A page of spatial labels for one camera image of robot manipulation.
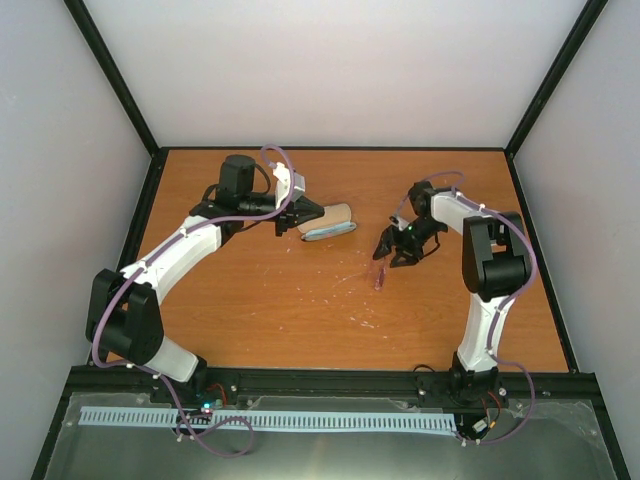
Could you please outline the light blue cleaning cloth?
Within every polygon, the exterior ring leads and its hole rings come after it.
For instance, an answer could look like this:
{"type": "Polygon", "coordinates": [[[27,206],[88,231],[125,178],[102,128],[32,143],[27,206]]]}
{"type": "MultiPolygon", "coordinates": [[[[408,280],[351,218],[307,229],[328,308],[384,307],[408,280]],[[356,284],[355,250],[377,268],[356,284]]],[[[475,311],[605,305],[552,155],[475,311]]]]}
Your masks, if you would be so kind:
{"type": "Polygon", "coordinates": [[[323,228],[311,229],[301,236],[305,242],[313,242],[351,233],[357,228],[354,222],[343,222],[323,228]]]}

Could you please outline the plaid brown glasses case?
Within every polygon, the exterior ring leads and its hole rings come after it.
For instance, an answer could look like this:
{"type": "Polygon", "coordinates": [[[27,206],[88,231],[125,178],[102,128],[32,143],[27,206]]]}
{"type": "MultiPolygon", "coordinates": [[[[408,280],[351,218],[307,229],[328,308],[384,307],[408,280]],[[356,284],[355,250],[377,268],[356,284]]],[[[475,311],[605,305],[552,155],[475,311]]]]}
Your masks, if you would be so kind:
{"type": "Polygon", "coordinates": [[[301,227],[297,227],[301,236],[311,229],[323,228],[326,226],[332,226],[343,222],[354,222],[352,219],[352,211],[348,204],[339,203],[324,207],[324,216],[320,219],[308,222],[301,227]]]}

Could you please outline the pink transparent sunglasses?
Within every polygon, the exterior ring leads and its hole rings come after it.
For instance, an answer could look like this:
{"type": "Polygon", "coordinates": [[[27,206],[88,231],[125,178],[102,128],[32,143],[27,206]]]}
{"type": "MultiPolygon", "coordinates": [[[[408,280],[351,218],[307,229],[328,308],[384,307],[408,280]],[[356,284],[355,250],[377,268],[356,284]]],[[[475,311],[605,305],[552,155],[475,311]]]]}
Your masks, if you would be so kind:
{"type": "Polygon", "coordinates": [[[383,257],[378,260],[372,260],[369,264],[367,272],[367,282],[375,292],[381,292],[388,271],[388,258],[383,257]]]}

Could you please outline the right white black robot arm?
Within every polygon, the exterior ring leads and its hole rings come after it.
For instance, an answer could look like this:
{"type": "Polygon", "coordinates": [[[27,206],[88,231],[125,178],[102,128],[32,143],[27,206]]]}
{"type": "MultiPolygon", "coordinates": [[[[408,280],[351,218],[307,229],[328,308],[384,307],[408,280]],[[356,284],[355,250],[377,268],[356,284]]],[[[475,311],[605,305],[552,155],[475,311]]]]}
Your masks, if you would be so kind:
{"type": "Polygon", "coordinates": [[[537,273],[535,252],[521,216],[500,213],[467,198],[455,187],[414,183],[406,198],[416,218],[397,213],[383,230],[375,261],[390,258],[392,268],[413,266],[429,254],[424,245],[453,230],[462,237],[461,271],[470,307],[461,344],[449,370],[449,395],[465,405],[498,389],[499,344],[515,300],[537,273]]]}

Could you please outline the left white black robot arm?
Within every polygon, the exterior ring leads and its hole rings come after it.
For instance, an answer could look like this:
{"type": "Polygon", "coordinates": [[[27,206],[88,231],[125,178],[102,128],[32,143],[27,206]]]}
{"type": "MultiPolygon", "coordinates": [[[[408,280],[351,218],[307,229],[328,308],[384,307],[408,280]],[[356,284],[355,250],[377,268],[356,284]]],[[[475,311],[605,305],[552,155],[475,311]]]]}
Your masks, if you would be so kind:
{"type": "Polygon", "coordinates": [[[184,401],[201,400],[208,390],[206,361],[167,336],[163,300],[234,235],[271,222],[281,236],[324,214],[324,207],[306,197],[305,179],[288,156],[266,168],[246,155],[227,156],[218,182],[174,233],[136,262],[118,271],[104,269],[94,278],[86,325],[93,363],[164,376],[184,401]]]}

